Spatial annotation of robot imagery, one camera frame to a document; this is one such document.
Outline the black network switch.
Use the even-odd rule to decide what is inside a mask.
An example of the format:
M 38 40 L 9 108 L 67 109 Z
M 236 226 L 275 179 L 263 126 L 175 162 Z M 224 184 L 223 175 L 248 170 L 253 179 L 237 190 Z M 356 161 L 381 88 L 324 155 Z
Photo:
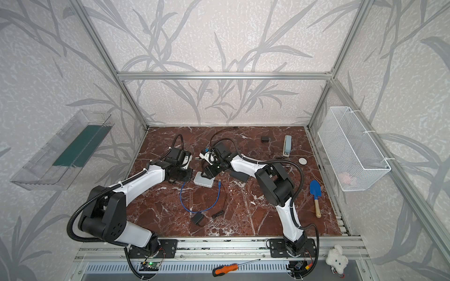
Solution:
M 236 179 L 238 181 L 242 181 L 243 183 L 247 183 L 248 178 L 250 177 L 248 174 L 245 174 L 243 172 L 236 172 L 236 171 L 230 172 L 230 175 L 234 179 Z

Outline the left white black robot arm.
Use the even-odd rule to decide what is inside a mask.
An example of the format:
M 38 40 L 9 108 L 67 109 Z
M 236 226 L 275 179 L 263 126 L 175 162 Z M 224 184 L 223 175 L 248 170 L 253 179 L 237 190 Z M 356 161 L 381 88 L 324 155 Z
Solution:
M 172 148 L 162 159 L 151 161 L 139 173 L 109 187 L 94 187 L 85 203 L 70 217 L 66 232 L 77 242 L 107 242 L 159 252 L 156 233 L 127 220 L 128 205 L 150 188 L 165 181 L 185 183 L 192 177 L 192 154 Z

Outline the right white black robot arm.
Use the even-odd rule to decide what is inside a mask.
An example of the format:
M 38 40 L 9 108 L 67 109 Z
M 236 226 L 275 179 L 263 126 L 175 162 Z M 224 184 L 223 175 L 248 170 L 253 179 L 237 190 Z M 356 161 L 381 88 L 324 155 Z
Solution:
M 288 255 L 300 256 L 308 239 L 305 230 L 315 227 L 314 224 L 302 226 L 295 208 L 295 200 L 304 186 L 302 169 L 289 160 L 256 160 L 239 151 L 231 152 L 222 142 L 220 139 L 211 148 L 199 153 L 199 157 L 207 162 L 202 168 L 202 176 L 212 179 L 221 172 L 231 171 L 243 174 L 245 178 L 255 178 L 266 200 L 277 210 Z M 297 190 L 283 166 L 285 163 L 296 167 L 301 175 Z

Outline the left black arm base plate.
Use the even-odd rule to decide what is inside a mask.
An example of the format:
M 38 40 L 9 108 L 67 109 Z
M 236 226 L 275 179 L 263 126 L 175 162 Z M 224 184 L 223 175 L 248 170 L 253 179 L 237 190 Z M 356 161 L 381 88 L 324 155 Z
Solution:
M 162 239 L 158 240 L 158 245 L 156 245 L 152 249 L 145 249 L 130 245 L 128 255 L 131 259 L 173 259 L 176 254 L 177 246 L 178 240 L 176 239 Z

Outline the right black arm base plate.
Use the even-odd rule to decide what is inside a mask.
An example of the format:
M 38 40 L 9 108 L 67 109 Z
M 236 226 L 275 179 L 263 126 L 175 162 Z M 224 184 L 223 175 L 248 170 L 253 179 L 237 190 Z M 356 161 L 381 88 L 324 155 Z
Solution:
M 266 246 L 272 258 L 315 258 L 317 254 L 315 240 L 311 238 L 302 238 L 299 243 L 273 238 L 266 241 Z

